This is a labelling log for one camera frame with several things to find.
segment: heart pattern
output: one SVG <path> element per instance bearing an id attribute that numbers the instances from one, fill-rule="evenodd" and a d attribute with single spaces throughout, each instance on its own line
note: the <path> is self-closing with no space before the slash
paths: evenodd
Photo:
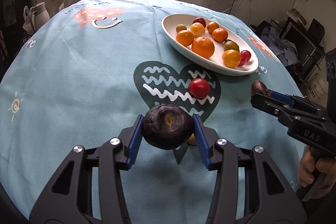
<path id="1" fill-rule="evenodd" d="M 75 19 L 79 22 L 79 26 L 83 27 L 84 25 L 91 23 L 92 20 L 102 20 L 109 17 L 115 17 L 123 12 L 124 9 L 118 7 L 107 8 L 105 10 L 85 7 L 75 15 Z"/>
<path id="2" fill-rule="evenodd" d="M 206 79 L 211 86 L 210 94 L 203 99 L 194 98 L 188 90 L 192 79 L 198 77 Z M 190 115 L 199 114 L 203 122 L 214 111 L 221 96 L 217 76 L 196 64 L 187 65 L 178 73 L 161 62 L 143 62 L 136 67 L 133 80 L 149 108 L 158 104 L 174 104 Z"/>

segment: small yellow fruit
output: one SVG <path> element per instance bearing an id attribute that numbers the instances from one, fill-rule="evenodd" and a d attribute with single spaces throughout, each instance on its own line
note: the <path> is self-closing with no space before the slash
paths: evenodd
<path id="1" fill-rule="evenodd" d="M 187 139 L 187 143 L 190 145 L 196 145 L 196 139 L 195 139 L 195 135 L 192 134 L 189 139 Z"/>
<path id="2" fill-rule="evenodd" d="M 176 26 L 176 32 L 180 32 L 180 31 L 184 31 L 184 30 L 187 30 L 186 25 L 178 24 L 178 25 Z"/>
<path id="3" fill-rule="evenodd" d="M 201 37 L 205 34 L 205 27 L 198 22 L 195 22 L 190 26 L 190 31 L 194 34 L 194 37 Z"/>
<path id="4" fill-rule="evenodd" d="M 228 68 L 234 69 L 235 67 L 238 67 L 240 63 L 240 53 L 235 50 L 228 50 L 223 52 L 222 59 L 224 65 Z"/>

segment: sun drawing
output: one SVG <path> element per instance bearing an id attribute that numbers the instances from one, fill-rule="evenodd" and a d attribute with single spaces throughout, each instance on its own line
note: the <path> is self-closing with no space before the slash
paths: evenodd
<path id="1" fill-rule="evenodd" d="M 14 120 L 14 115 L 15 113 L 20 113 L 20 102 L 22 102 L 23 99 L 21 99 L 19 101 L 17 97 L 17 92 L 15 92 L 15 99 L 12 102 L 12 107 L 8 108 L 8 110 L 11 110 L 13 112 L 13 116 L 12 116 L 12 121 Z"/>

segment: blue cloth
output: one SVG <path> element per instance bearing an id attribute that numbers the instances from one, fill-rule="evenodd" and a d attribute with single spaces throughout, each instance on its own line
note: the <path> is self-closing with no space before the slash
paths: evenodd
<path id="1" fill-rule="evenodd" d="M 259 70 L 233 77 L 196 66 L 164 36 L 161 20 L 173 13 L 217 21 L 237 33 L 254 49 Z M 112 23 L 117 24 L 94 27 Z M 296 184 L 303 144 L 287 136 L 287 128 L 275 117 L 251 106 L 250 88 L 260 79 L 284 94 L 300 91 L 241 20 L 175 0 L 81 0 L 33 35 L 0 84 L 0 181 L 6 192 L 28 217 L 75 145 L 89 149 L 117 137 L 138 114 L 169 101 L 149 90 L 184 94 L 188 82 L 199 76 L 212 85 L 212 103 L 191 104 L 180 97 L 171 103 L 201 114 L 205 126 L 238 147 L 263 145 L 288 181 Z M 242 174 L 238 216 L 243 213 Z M 205 223 L 216 172 L 206 170 L 196 147 L 190 146 L 177 165 L 172 151 L 143 140 L 135 165 L 121 177 L 132 223 Z M 97 172 L 93 178 L 93 209 L 99 217 Z"/>
<path id="2" fill-rule="evenodd" d="M 286 39 L 281 40 L 273 27 L 265 27 L 261 33 L 261 39 L 285 67 L 296 65 L 299 62 L 295 44 Z"/>

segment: passion fruit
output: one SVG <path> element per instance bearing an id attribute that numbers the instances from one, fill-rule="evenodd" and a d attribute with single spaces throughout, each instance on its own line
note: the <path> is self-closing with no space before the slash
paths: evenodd
<path id="1" fill-rule="evenodd" d="M 150 145 L 171 150 L 181 146 L 194 131 L 194 120 L 188 113 L 178 106 L 161 104 L 145 115 L 142 135 Z"/>
<path id="2" fill-rule="evenodd" d="M 257 93 L 260 93 L 262 95 L 270 97 L 270 91 L 269 91 L 269 89 L 260 80 L 255 80 L 252 83 L 252 87 L 251 87 L 251 96 L 253 96 L 253 95 L 257 94 Z"/>

